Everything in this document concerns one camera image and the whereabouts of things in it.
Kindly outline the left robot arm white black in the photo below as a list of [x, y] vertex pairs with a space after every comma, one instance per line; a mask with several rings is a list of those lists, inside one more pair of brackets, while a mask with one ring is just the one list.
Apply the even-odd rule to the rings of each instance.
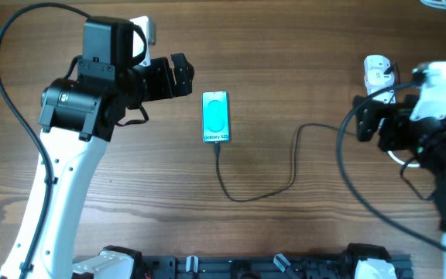
[[182, 53], [152, 58], [155, 23], [93, 16], [83, 51], [41, 97], [42, 154], [1, 278], [71, 278], [74, 241], [94, 172], [128, 110], [189, 95], [194, 68]]

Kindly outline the turquoise screen smartphone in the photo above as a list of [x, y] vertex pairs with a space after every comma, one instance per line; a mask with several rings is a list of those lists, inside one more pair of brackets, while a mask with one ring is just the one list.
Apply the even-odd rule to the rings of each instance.
[[228, 92], [209, 91], [201, 96], [202, 133], [205, 143], [230, 140]]

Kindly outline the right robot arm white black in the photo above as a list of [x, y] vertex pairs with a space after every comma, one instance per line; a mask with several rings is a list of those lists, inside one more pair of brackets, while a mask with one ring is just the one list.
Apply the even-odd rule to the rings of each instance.
[[[446, 123], [429, 117], [412, 122], [409, 114], [414, 109], [412, 104], [388, 105], [374, 101], [371, 96], [355, 97], [352, 110], [343, 120], [338, 133], [336, 143], [338, 169], [349, 191], [374, 216], [402, 233], [439, 249], [444, 256], [444, 277], [446, 277]], [[379, 148], [383, 151], [409, 150], [413, 158], [420, 162], [421, 167], [434, 175], [436, 187], [432, 197], [441, 217], [439, 224], [442, 231], [441, 240], [431, 239], [403, 226], [381, 213], [359, 194], [347, 174], [343, 159], [344, 134], [351, 121], [356, 122], [358, 139], [361, 142], [371, 140], [375, 127], [382, 123], [384, 127], [380, 131]]]

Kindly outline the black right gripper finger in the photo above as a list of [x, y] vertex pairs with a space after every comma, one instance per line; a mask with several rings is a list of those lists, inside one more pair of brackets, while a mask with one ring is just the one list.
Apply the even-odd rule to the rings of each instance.
[[378, 130], [381, 117], [376, 110], [361, 110], [355, 113], [357, 139], [368, 142]]
[[377, 101], [375, 99], [368, 99], [367, 96], [356, 95], [352, 101], [352, 107], [357, 108], [357, 112], [364, 112], [371, 107], [379, 107], [385, 105], [385, 102]]

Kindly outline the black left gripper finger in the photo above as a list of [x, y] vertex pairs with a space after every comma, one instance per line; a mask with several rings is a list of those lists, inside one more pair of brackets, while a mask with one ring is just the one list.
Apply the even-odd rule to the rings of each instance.
[[192, 83], [191, 79], [185, 75], [177, 75], [175, 77], [175, 88], [176, 92], [174, 93], [175, 97], [187, 96], [192, 93]]
[[194, 79], [194, 67], [188, 62], [184, 53], [174, 53], [170, 57], [173, 62], [173, 73], [177, 80], [181, 78]]

